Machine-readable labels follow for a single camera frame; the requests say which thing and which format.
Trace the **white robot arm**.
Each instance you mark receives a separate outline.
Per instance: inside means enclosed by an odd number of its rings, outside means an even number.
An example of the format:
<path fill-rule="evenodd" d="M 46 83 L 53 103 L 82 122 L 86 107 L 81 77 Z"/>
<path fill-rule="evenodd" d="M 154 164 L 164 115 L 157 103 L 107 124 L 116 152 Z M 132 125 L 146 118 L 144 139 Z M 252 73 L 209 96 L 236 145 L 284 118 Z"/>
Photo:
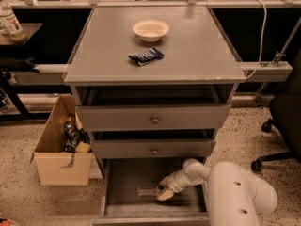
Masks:
<path fill-rule="evenodd" d="M 222 161 L 207 167 L 197 159 L 186 159 L 182 168 L 157 186 L 159 202 L 172 198 L 188 186 L 207 184 L 210 226 L 260 226 L 258 215 L 277 208 L 272 185 L 241 166 Z"/>

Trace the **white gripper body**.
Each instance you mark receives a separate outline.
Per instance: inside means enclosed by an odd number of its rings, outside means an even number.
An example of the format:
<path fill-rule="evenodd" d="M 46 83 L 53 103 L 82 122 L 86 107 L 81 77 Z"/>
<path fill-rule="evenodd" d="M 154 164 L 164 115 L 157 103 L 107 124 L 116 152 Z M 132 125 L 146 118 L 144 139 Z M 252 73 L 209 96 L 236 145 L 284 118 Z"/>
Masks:
<path fill-rule="evenodd" d="M 183 169 L 172 172 L 167 179 L 167 187 L 174 193 L 183 191 L 191 183 L 191 177 Z"/>

